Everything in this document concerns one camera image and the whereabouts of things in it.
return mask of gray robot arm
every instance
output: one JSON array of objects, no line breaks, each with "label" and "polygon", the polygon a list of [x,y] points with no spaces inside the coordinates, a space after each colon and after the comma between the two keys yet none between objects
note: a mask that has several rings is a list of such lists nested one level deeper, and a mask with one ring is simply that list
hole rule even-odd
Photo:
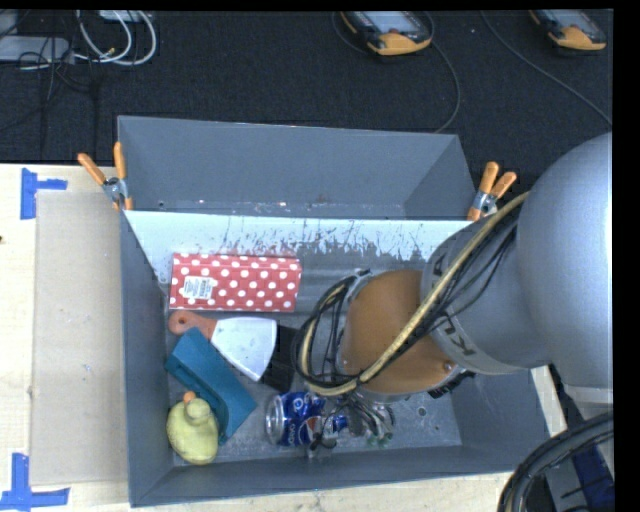
[{"label": "gray robot arm", "polygon": [[[540,177],[469,257],[467,286],[431,333],[475,373],[553,364],[585,417],[613,403],[611,150],[611,133],[596,137]],[[431,256],[422,298],[482,224]]]}]

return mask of blue can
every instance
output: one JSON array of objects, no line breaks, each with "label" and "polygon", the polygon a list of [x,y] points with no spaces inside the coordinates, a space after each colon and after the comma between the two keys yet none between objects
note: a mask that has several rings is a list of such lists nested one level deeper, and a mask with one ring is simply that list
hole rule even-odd
[{"label": "blue can", "polygon": [[325,400],[308,391],[282,393],[267,407],[265,426],[273,444],[300,446],[310,444],[322,433],[322,409]]},{"label": "blue can", "polygon": [[322,437],[325,439],[334,439],[338,437],[338,433],[349,426],[347,417],[343,414],[332,414],[322,422]]}]

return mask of black carpet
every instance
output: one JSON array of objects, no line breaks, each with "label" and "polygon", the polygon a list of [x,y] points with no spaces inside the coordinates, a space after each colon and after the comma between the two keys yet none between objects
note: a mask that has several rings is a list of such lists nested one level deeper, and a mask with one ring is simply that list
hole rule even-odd
[{"label": "black carpet", "polygon": [[[380,62],[340,37],[332,12],[152,11],[158,48],[141,66],[4,63],[0,161],[68,164],[82,151],[111,165],[120,114],[440,130],[460,137],[476,184],[488,160],[516,171],[514,195],[612,129],[613,10],[586,12],[608,37],[597,55],[559,55],[524,10],[432,11],[423,55]],[[19,34],[58,34],[87,52],[72,11],[20,13]],[[83,15],[96,45],[122,48],[122,29],[96,13]],[[149,33],[134,28],[142,55]]]}]

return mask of white polka dots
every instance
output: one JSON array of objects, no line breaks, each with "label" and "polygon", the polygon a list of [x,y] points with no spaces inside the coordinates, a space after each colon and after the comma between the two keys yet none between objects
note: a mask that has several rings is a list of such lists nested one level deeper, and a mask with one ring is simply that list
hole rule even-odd
[{"label": "white polka dots", "polygon": [[290,257],[174,253],[169,307],[292,312],[301,270]]}]

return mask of gray metal tray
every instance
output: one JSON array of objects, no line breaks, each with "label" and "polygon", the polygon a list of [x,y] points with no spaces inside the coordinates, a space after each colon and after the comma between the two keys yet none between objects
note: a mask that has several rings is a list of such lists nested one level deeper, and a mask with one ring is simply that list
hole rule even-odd
[{"label": "gray metal tray", "polygon": [[257,409],[213,464],[184,463],[165,432],[184,391],[164,370],[177,341],[166,329],[169,251],[286,247],[303,275],[295,313],[277,320],[299,327],[357,268],[421,269],[464,225],[474,190],[452,135],[126,116],[118,134],[136,205],[120,217],[132,506],[509,471],[548,438],[528,372],[476,376],[442,398],[395,404],[386,448],[343,432],[330,455],[310,460],[268,442],[274,391],[246,379]]}]

